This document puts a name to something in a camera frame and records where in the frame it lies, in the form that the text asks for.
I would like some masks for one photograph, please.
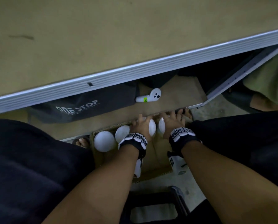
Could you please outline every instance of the white controller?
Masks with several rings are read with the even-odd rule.
[[[151,91],[149,95],[136,97],[136,102],[152,102],[157,101],[162,95],[162,92],[159,88],[155,88]]]

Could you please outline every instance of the hand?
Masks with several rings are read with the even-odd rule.
[[[152,140],[152,137],[149,134],[149,122],[152,119],[151,116],[146,117],[143,120],[142,114],[139,114],[138,122],[136,120],[132,121],[132,126],[130,126],[130,133],[140,133],[146,138],[148,142]]]
[[[185,127],[186,120],[181,119],[182,117],[183,109],[179,109],[177,115],[175,115],[175,112],[170,112],[170,117],[166,115],[166,113],[162,113],[161,117],[163,117],[165,122],[165,133],[163,135],[164,139],[168,139],[171,135],[171,132],[173,129],[179,128],[179,127]]]

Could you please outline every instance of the green cloth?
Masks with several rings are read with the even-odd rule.
[[[249,74],[243,83],[278,104],[278,55]]]

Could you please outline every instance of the black pants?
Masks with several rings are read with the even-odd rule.
[[[278,185],[278,112],[194,121],[191,127],[210,149]],[[0,119],[0,223],[41,223],[93,169],[89,149]]]

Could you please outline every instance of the floor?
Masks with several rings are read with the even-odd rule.
[[[244,110],[228,102],[222,95],[219,95],[204,107],[192,109],[192,113],[194,120],[207,120],[247,114]],[[185,202],[190,211],[205,199],[204,194],[198,187],[189,170],[184,175],[170,173],[148,181],[133,184],[131,191],[156,192],[171,185],[177,186],[182,190],[185,195]],[[153,205],[133,209],[131,220],[134,223],[141,223],[154,220],[173,219],[176,216],[177,213],[173,205]]]

